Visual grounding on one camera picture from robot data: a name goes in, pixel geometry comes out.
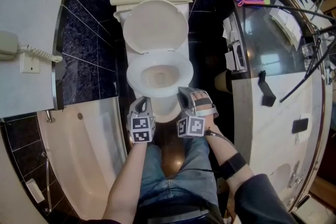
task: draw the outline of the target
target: toilet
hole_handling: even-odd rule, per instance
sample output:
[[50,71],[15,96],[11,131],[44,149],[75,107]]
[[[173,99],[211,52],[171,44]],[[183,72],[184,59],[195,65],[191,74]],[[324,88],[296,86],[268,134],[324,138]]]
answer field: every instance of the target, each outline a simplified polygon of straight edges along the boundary
[[192,0],[129,1],[121,0],[114,13],[126,43],[127,81],[136,98],[151,98],[157,122],[169,122],[181,112],[178,88],[193,77],[187,22]]

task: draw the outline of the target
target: sleeve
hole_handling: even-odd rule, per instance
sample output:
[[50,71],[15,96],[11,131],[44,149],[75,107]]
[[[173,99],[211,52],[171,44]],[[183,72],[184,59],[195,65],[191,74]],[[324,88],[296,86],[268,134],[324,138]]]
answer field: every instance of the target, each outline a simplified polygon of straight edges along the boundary
[[237,189],[235,212],[242,223],[296,223],[265,174],[250,178]]
[[119,222],[116,222],[114,220],[109,220],[109,219],[97,219],[97,220],[88,220],[88,221],[83,221],[81,223],[85,224],[120,224]]

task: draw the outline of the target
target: white bathtub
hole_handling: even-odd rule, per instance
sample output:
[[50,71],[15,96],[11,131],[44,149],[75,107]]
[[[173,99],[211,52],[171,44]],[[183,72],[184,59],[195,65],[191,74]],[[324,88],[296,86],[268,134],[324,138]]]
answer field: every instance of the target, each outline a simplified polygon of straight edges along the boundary
[[52,115],[53,123],[44,111],[37,118],[56,177],[81,219],[101,219],[127,156],[118,98],[69,105]]

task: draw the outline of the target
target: wall outlet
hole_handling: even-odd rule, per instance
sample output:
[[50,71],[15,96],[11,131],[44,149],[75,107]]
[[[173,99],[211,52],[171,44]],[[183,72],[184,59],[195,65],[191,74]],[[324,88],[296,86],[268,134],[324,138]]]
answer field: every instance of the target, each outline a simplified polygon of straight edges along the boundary
[[40,73],[40,60],[36,56],[22,53],[20,73]]

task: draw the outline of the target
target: hand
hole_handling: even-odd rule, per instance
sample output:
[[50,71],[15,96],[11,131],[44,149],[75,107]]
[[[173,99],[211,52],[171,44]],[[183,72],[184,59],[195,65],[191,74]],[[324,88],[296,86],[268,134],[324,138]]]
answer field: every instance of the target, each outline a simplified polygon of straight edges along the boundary
[[[191,94],[194,101],[202,98],[208,98],[208,95],[204,92],[194,92]],[[196,111],[211,109],[212,106],[210,104],[203,104],[198,105],[196,107]],[[218,127],[214,123],[214,115],[208,115],[205,117],[205,130],[211,129],[212,131],[216,132]]]

